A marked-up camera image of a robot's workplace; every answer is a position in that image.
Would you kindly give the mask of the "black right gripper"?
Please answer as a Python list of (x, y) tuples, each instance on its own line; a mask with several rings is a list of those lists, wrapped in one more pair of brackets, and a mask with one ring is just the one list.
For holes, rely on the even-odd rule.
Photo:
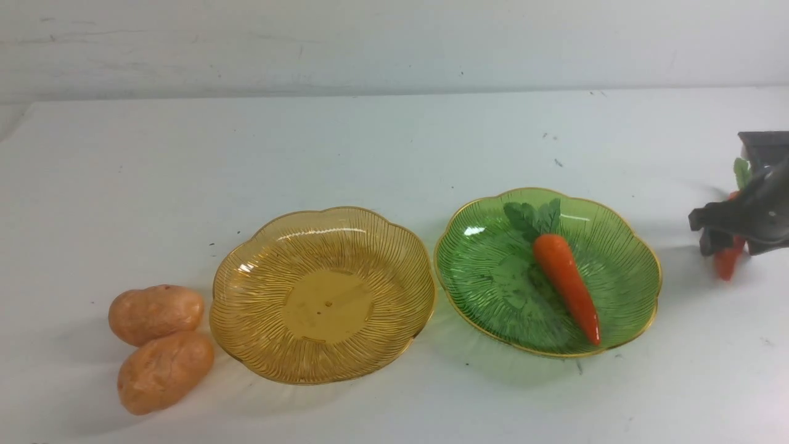
[(733, 199), (710, 202), (689, 213), (690, 230), (701, 230), (703, 257), (733, 249), (739, 241), (750, 255), (788, 247), (788, 132), (741, 131), (738, 137), (738, 179), (750, 182)]

